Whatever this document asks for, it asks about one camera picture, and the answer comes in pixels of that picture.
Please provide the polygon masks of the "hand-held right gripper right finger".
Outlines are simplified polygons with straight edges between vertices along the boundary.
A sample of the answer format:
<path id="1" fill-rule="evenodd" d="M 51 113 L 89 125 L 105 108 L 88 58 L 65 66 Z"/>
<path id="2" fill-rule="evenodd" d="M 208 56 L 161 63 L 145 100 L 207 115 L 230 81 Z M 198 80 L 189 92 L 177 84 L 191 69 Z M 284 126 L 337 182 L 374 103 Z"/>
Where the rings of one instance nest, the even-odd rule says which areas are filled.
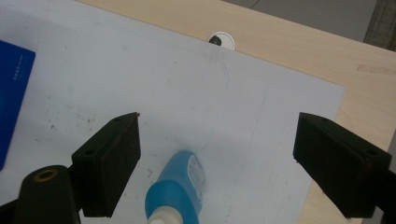
<path id="1" fill-rule="evenodd" d="M 344 217 L 392 217 L 392 157 L 337 123 L 301 113 L 293 148 L 301 164 Z"/>

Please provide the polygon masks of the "dark floor mat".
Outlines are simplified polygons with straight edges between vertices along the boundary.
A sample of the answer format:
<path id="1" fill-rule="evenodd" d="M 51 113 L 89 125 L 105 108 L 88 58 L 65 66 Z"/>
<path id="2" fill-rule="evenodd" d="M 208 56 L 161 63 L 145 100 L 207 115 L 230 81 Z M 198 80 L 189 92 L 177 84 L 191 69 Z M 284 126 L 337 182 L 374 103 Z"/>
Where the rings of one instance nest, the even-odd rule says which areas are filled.
<path id="1" fill-rule="evenodd" d="M 396 0 L 377 0 L 363 42 L 396 52 Z"/>

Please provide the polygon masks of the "blue plastic bottle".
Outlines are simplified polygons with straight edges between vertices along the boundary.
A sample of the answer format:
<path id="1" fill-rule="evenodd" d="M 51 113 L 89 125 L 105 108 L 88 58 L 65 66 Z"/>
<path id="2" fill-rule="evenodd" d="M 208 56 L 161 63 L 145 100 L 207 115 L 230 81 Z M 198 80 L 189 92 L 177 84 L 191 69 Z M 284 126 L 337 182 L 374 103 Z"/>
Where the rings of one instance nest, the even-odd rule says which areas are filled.
<path id="1" fill-rule="evenodd" d="M 205 173 L 193 152 L 182 150 L 165 164 L 145 199 L 147 224 L 199 224 Z"/>

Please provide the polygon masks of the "blue cardboard box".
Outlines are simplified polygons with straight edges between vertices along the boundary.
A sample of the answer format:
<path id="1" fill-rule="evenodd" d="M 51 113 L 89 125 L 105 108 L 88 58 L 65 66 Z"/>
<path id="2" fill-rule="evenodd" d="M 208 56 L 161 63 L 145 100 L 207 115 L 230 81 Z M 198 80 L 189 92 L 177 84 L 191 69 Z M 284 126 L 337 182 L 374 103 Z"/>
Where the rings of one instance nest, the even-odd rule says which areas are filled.
<path id="1" fill-rule="evenodd" d="M 0 171 L 3 169 L 35 53 L 0 40 Z"/>

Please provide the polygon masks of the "white paper sheet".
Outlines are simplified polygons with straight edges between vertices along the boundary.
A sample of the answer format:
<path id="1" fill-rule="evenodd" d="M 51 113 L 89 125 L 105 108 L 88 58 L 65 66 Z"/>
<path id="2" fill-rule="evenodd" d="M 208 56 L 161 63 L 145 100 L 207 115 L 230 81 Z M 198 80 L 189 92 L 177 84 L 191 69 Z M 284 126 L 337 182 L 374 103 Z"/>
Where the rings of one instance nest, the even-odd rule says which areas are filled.
<path id="1" fill-rule="evenodd" d="M 0 40 L 35 53 L 0 204 L 137 112 L 142 154 L 115 224 L 145 224 L 146 192 L 181 149 L 205 169 L 201 224 L 297 224 L 310 185 L 292 155 L 297 120 L 333 118 L 340 86 L 70 0 L 0 0 Z"/>

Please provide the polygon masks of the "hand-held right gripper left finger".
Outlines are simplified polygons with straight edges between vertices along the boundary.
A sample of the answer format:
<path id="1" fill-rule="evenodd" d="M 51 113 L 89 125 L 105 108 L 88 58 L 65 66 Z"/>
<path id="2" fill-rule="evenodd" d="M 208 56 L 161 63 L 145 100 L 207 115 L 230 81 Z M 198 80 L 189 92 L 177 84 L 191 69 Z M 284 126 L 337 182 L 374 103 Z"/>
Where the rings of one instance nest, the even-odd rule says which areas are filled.
<path id="1" fill-rule="evenodd" d="M 141 157 L 138 117 L 112 119 L 72 154 L 85 217 L 112 217 Z"/>

